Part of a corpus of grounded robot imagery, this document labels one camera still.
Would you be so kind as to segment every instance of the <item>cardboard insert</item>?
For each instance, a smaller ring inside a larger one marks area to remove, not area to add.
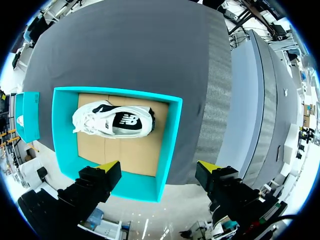
[[[123,139],[111,139],[78,132],[78,155],[99,165],[119,160],[122,171],[155,177],[168,114],[168,104],[115,95],[79,93],[78,108],[100,100],[107,100],[114,106],[151,107],[154,111],[155,128],[148,136]]]

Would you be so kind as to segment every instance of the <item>floor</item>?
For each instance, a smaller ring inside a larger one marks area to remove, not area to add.
[[[47,169],[46,180],[54,189],[65,189],[73,183],[59,169],[56,154],[38,141],[33,145],[39,150],[36,156]],[[140,202],[111,196],[106,203],[99,203],[104,218],[111,221],[131,222],[129,240],[183,239],[179,232],[189,229],[196,221],[210,221],[210,200],[201,186],[195,184],[166,185],[160,203]]]

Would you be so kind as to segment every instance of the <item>new balance logo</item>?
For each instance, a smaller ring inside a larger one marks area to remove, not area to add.
[[[137,117],[136,115],[129,116],[128,114],[124,114],[120,121],[120,124],[136,125],[138,119],[139,117]]]

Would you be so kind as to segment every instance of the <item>gray table surface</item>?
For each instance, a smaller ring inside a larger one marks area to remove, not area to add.
[[[23,91],[40,92],[39,141],[52,150],[55,87],[123,88],[181,97],[167,184],[186,184],[195,182],[197,160],[215,162],[218,156],[231,77],[221,13],[186,0],[108,0],[64,17],[42,34]]]

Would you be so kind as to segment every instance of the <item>white sneaker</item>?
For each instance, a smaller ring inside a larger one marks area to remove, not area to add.
[[[155,128],[154,112],[148,106],[112,106],[106,100],[78,108],[72,116],[73,133],[104,138],[141,138]]]

